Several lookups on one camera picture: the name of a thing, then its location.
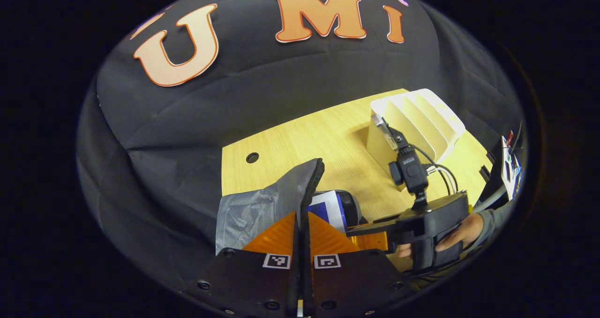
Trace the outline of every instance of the letter m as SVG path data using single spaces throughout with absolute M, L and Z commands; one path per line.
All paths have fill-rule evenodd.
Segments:
M 302 16 L 313 25 L 322 37 L 327 36 L 338 19 L 338 27 L 334 29 L 341 38 L 364 38 L 367 32 L 360 22 L 358 2 L 360 0 L 277 0 L 281 12 L 281 31 L 275 38 L 279 42 L 306 40 L 312 35 L 309 28 L 304 27 Z

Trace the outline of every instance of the black bolt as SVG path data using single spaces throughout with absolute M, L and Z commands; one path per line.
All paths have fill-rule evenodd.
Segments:
M 210 284 L 207 281 L 198 281 L 198 288 L 202 290 L 208 290 L 210 288 Z
M 255 163 L 258 159 L 259 159 L 258 153 L 250 153 L 250 154 L 248 154 L 248 156 L 246 156 L 246 162 L 248 162 L 248 163 Z
M 276 301 L 268 301 L 267 303 L 264 303 L 264 307 L 269 310 L 279 310 L 279 303 Z
M 323 303 L 321 303 L 321 307 L 325 310 L 335 309 L 336 306 L 337 303 L 335 301 L 324 301 Z
M 400 290 L 404 286 L 405 286 L 405 284 L 403 282 L 395 282 L 394 284 L 392 284 L 392 289 L 393 290 Z
M 235 251 L 233 249 L 227 248 L 225 249 L 225 257 L 233 257 Z

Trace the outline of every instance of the black cable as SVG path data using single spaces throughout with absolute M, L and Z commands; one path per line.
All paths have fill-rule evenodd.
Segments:
M 456 177 L 454 177 L 454 174 L 452 174 L 452 171 L 450 171 L 450 169 L 448 169 L 448 167 L 444 167 L 441 164 L 434 163 L 433 166 L 443 168 L 446 171 L 448 171 L 448 173 L 450 173 L 450 176 L 452 176 L 452 179 L 454 180 L 454 185 L 456 186 L 456 191 L 458 191 L 458 183 L 456 182 Z
M 417 147 L 416 145 L 413 144 L 409 144 L 411 147 L 413 147 L 414 149 L 420 151 L 421 154 L 423 154 L 428 160 L 429 162 L 431 162 L 431 164 L 433 166 L 435 166 L 435 162 L 433 162 L 433 160 L 431 159 L 431 157 L 429 157 L 429 155 L 427 155 L 426 152 L 424 152 L 421 148 Z M 450 193 L 450 187 L 448 186 L 448 181 L 446 181 L 446 177 L 444 176 L 444 174 L 441 171 L 437 171 L 438 173 L 440 173 L 440 176 L 442 177 L 442 180 L 444 180 L 444 184 L 446 185 L 446 190 L 448 191 L 448 195 L 451 195 Z

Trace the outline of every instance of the orange letter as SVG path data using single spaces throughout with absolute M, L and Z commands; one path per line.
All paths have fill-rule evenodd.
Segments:
M 194 44 L 194 55 L 185 63 L 176 65 L 169 60 L 163 47 L 163 39 L 167 35 L 165 30 L 154 34 L 137 48 L 133 57 L 142 62 L 142 67 L 153 83 L 163 87 L 180 85 L 202 74 L 215 61 L 219 42 L 212 28 L 210 13 L 216 8 L 216 4 L 198 8 L 175 24 L 187 27 L 189 38 Z
M 172 8 L 173 5 L 169 6 L 168 8 L 165 8 L 165 11 Z M 140 34 L 143 30 L 146 29 L 146 27 L 152 25 L 155 21 L 159 20 L 160 17 L 164 16 L 165 13 L 160 13 L 156 16 L 153 16 L 152 18 L 148 19 L 148 21 L 146 21 L 145 23 L 142 23 L 142 25 L 140 25 L 140 27 L 137 28 L 137 30 L 135 30 L 135 32 L 133 32 L 133 34 L 131 34 L 131 38 L 129 38 L 129 40 L 133 40 L 133 38 L 135 38 L 138 34 Z
M 281 11 L 282 29 L 275 38 L 279 42 L 306 40 L 312 35 L 311 30 L 304 27 L 302 16 L 305 16 L 315 30 L 325 37 L 338 18 L 338 27 L 334 29 L 336 36 L 342 38 L 364 38 L 367 32 L 360 23 L 360 0 L 277 0 Z
M 402 44 L 405 42 L 405 38 L 402 36 L 402 13 L 395 8 L 384 5 L 383 9 L 388 12 L 388 18 L 390 19 L 390 32 L 388 33 L 388 40 L 395 42 L 396 44 Z

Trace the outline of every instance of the black cloth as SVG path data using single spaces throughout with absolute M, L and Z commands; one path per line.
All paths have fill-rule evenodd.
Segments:
M 508 78 L 468 32 L 406 1 L 361 0 L 360 40 L 313 32 L 281 44 L 277 0 L 179 0 L 133 40 L 124 36 L 90 86 L 78 132 L 83 191 L 105 234 L 152 277 L 182 288 L 214 255 L 223 146 L 384 91 L 431 89 L 493 146 L 519 118 Z M 211 3 L 216 61 L 182 85 L 152 83 L 133 52 L 167 30 L 169 59 L 187 61 L 193 45 L 175 23 Z M 403 44 L 386 39 L 384 4 L 403 14 Z

